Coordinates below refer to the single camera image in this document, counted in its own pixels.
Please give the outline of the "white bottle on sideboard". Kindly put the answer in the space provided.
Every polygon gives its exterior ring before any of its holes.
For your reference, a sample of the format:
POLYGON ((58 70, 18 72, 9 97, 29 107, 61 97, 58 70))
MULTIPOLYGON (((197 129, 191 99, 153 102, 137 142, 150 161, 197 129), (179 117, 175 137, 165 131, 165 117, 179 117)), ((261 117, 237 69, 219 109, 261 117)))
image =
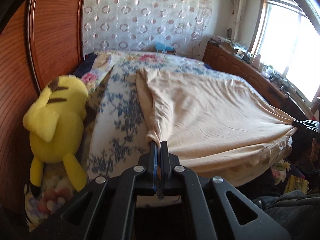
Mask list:
POLYGON ((260 66, 260 62, 261 62, 261 55, 260 54, 256 54, 253 58, 253 61, 252 61, 252 66, 256 69, 259 68, 260 66))

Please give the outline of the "colourful floral quilt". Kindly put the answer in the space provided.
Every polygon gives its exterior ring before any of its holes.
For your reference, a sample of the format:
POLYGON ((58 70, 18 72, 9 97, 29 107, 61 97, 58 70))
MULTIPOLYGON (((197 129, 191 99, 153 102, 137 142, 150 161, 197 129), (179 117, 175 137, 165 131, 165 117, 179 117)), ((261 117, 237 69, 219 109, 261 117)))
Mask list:
POLYGON ((82 141, 77 152, 77 158, 81 163, 83 169, 86 171, 87 155, 89 152, 91 144, 91 135, 93 132, 93 126, 95 121, 95 112, 89 107, 88 102, 91 98, 92 93, 96 88, 105 80, 108 72, 116 64, 123 60, 139 60, 148 62, 159 62, 168 63, 173 60, 175 63, 178 62, 180 58, 195 61, 195 59, 190 59, 186 57, 174 56, 169 54, 161 53, 143 53, 137 51, 98 51, 95 52, 97 58, 94 61, 93 67, 90 72, 84 74, 80 79, 86 85, 88 90, 88 99, 86 102, 87 116, 84 121, 84 132, 82 136, 82 141))

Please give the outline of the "blue floral white mattress pad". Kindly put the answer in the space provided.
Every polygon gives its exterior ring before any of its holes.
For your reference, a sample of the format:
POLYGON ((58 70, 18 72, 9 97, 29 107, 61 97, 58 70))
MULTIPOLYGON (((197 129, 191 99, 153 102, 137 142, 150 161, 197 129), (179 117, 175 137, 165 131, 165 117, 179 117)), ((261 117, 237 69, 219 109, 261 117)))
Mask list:
POLYGON ((136 87, 136 71, 142 68, 238 80, 232 74, 208 69, 199 60, 180 58, 177 63, 123 60, 116 63, 88 102, 96 116, 87 155, 87 180, 116 177, 136 165, 149 152, 147 128, 136 87))

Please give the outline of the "circle patterned sheer curtain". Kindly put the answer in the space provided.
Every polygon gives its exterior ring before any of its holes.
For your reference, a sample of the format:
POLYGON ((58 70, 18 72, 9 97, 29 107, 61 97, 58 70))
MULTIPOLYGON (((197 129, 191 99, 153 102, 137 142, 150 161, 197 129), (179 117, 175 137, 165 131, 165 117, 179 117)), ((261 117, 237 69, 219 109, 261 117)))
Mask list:
POLYGON ((211 15, 212 0, 84 0, 83 51, 151 51, 160 43, 199 58, 211 15))

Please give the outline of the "blue plastic bag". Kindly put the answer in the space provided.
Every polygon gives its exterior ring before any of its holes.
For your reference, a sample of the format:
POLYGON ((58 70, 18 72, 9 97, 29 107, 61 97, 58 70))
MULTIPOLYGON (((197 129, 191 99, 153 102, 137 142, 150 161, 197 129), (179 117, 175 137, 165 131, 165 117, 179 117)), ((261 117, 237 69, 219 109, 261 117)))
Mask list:
POLYGON ((157 53, 175 53, 175 49, 171 46, 166 46, 161 42, 154 43, 154 49, 157 53))

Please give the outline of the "yellow plush toy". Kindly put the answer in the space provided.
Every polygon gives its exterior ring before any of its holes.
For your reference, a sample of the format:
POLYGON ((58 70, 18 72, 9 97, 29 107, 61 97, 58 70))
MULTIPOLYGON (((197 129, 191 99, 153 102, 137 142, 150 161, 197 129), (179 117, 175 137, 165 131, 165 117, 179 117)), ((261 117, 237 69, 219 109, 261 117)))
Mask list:
POLYGON ((53 79, 40 93, 23 117, 29 131, 34 155, 30 182, 42 184, 45 164, 63 163, 68 179, 76 191, 86 185, 86 172, 77 161, 86 118, 88 90, 76 76, 63 75, 53 79))

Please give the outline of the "cardboard box on sideboard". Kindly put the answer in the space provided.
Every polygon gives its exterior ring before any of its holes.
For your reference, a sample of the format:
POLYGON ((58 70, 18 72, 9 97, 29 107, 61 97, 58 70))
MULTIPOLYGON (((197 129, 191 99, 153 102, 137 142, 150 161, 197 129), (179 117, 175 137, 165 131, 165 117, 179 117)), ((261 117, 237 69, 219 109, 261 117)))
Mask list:
POLYGON ((230 43, 222 43, 220 45, 221 49, 223 49, 224 51, 230 53, 230 54, 234 54, 234 55, 241 55, 243 53, 242 48, 240 48, 239 46, 230 44, 230 43))

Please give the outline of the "beige printed t-shirt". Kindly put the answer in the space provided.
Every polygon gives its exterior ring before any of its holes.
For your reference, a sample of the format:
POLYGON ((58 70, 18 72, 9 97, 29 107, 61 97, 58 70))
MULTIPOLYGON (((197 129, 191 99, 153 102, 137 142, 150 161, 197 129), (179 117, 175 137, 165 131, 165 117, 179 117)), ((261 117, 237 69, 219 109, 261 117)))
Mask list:
POLYGON ((293 118, 244 81, 140 69, 136 86, 146 139, 202 177, 241 186, 291 152, 293 118))

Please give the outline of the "wooden louvred wardrobe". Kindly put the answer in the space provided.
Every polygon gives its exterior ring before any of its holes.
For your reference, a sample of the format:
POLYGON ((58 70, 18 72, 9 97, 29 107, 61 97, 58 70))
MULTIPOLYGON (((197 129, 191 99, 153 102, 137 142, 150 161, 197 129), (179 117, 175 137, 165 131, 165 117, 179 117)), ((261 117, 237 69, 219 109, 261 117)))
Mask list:
POLYGON ((84 0, 1 0, 1 207, 24 210, 32 153, 22 119, 53 78, 83 58, 84 0))

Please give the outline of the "long wooden sideboard cabinet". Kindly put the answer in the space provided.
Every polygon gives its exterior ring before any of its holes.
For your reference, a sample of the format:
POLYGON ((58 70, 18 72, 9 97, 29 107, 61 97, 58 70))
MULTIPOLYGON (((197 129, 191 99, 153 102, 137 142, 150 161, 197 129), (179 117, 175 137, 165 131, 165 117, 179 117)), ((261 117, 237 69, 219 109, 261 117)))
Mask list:
POLYGON ((233 74, 245 79, 272 106, 281 109, 298 120, 315 120, 312 113, 308 113, 298 106, 292 96, 285 94, 274 82, 251 65, 224 51, 215 44, 207 43, 203 56, 204 63, 212 69, 233 74))

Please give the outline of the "patterned window drape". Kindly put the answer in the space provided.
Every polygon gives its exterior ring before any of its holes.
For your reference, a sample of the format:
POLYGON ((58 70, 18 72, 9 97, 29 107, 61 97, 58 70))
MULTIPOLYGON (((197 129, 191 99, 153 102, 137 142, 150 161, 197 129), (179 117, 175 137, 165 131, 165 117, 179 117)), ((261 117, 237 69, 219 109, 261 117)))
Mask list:
POLYGON ((229 19, 229 28, 231 28, 231 40, 240 41, 240 24, 244 16, 247 0, 231 0, 232 13, 229 19))

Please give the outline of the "window with wooden frame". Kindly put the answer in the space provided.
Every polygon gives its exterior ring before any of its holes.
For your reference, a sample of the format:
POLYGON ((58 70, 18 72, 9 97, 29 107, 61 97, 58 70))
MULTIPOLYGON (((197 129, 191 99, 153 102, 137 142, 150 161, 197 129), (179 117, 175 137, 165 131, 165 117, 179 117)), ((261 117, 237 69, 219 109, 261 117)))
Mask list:
POLYGON ((261 0, 254 53, 312 104, 319 96, 319 33, 293 0, 261 0))

